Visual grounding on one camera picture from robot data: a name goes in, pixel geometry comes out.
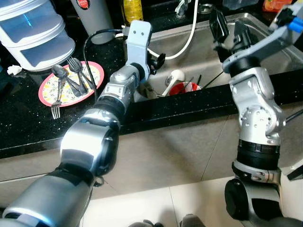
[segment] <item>thermos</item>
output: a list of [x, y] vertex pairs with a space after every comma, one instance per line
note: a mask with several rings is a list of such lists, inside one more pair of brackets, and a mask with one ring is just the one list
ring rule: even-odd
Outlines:
[[[112, 29], [113, 23], [105, 0], [71, 0], [85, 30], [89, 35], [102, 29]], [[94, 36], [94, 44], [104, 44], [115, 37], [114, 33], [102, 33]]]

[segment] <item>white cable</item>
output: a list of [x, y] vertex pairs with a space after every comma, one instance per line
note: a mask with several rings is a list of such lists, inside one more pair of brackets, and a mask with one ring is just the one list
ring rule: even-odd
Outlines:
[[[177, 58], [178, 56], [180, 56], [189, 46], [192, 38], [193, 38], [193, 35], [194, 35], [194, 32], [195, 32], [195, 28], [196, 28], [196, 22], [197, 22], [197, 12], [198, 12], [198, 2], [199, 0], [195, 0], [195, 10], [194, 10], [194, 20], [193, 20], [193, 26], [191, 28], [191, 32], [190, 32], [190, 35], [189, 35], [189, 38], [186, 42], [186, 44], [184, 45], [184, 47], [176, 54], [172, 55], [172, 56], [169, 56], [169, 57], [165, 57], [165, 60], [171, 60], [171, 59], [174, 59], [174, 58]], [[155, 56], [156, 58], [158, 58], [160, 55], [155, 53], [154, 51], [152, 51], [151, 49], [147, 49], [151, 55]]]

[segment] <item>fork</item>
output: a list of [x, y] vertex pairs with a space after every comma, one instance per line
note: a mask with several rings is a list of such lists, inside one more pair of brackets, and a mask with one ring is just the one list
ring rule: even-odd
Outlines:
[[88, 92], [87, 87], [85, 86], [82, 77], [80, 75], [80, 71], [82, 70], [80, 65], [75, 61], [74, 58], [70, 57], [67, 59], [69, 68], [72, 72], [75, 72], [78, 75], [78, 79], [79, 79], [79, 91], [81, 92], [81, 95], [85, 95]]
[[61, 105], [61, 94], [65, 85], [65, 79], [58, 80], [58, 96], [57, 100], [52, 104], [51, 111], [54, 120], [60, 118], [60, 105]]

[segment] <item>black cable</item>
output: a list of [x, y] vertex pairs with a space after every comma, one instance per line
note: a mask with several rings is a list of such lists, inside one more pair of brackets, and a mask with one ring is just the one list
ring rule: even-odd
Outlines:
[[207, 88], [207, 87], [208, 87], [215, 79], [217, 79], [222, 73], [223, 73], [223, 71], [220, 72], [219, 75], [215, 76], [211, 81], [209, 81], [204, 87], [202, 87], [202, 89]]
[[303, 114], [303, 109], [299, 110], [298, 112], [290, 115], [289, 117], [286, 118], [286, 123], [290, 122], [291, 120], [293, 120], [294, 118], [300, 116], [301, 114]]
[[90, 77], [90, 80], [93, 84], [93, 87], [94, 87], [94, 93], [95, 93], [95, 102], [97, 101], [98, 99], [98, 94], [97, 94], [97, 86], [96, 86], [96, 83], [95, 83], [95, 80], [94, 80], [94, 77], [91, 73], [91, 70], [90, 70], [90, 67], [89, 67], [89, 63], [86, 59], [86, 47], [87, 47], [87, 44], [88, 42], [91, 41], [92, 37], [94, 37], [95, 35], [98, 35], [98, 34], [101, 34], [101, 33], [105, 33], [105, 32], [119, 32], [121, 33], [122, 30], [121, 29], [102, 29], [102, 30], [99, 30], [99, 31], [96, 31], [95, 33], [91, 34], [86, 40], [85, 40], [85, 43], [84, 43], [84, 46], [83, 46], [83, 57], [84, 57], [84, 61], [85, 61], [85, 65], [86, 65], [86, 68], [88, 69], [89, 71], [89, 77]]

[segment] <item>plate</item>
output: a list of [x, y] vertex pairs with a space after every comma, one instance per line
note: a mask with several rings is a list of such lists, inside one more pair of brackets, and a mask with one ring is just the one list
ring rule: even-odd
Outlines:
[[[82, 72], [87, 76], [87, 78], [90, 79], [89, 72], [86, 68], [85, 62], [81, 61], [81, 63], [83, 65]], [[95, 83], [98, 88], [98, 87], [100, 87], [100, 85], [102, 84], [102, 81], [104, 79], [103, 68], [99, 64], [92, 62], [92, 61], [89, 61], [89, 66], [90, 66], [91, 73], [93, 74]], [[72, 79], [73, 81], [75, 81], [77, 84], [79, 84], [78, 75], [76, 73], [72, 72], [69, 69], [68, 65], [65, 65], [64, 68], [66, 68], [68, 71], [68, 77], [70, 79]], [[41, 86], [39, 88], [39, 93], [38, 93], [39, 99], [46, 106], [51, 106], [52, 103], [54, 103], [57, 99], [58, 79], [59, 78], [57, 78], [52, 73], [43, 81], [43, 83], [41, 84]], [[76, 103], [79, 103], [94, 93], [94, 90], [90, 89], [87, 81], [84, 78], [83, 78], [83, 81], [85, 82], [85, 86], [88, 88], [88, 93], [85, 95], [82, 95], [80, 97], [76, 97], [73, 94], [70, 85], [67, 82], [65, 82], [65, 85], [64, 85], [64, 88], [62, 91], [62, 96], [61, 96], [62, 104], [60, 105], [60, 107], [74, 105]]]

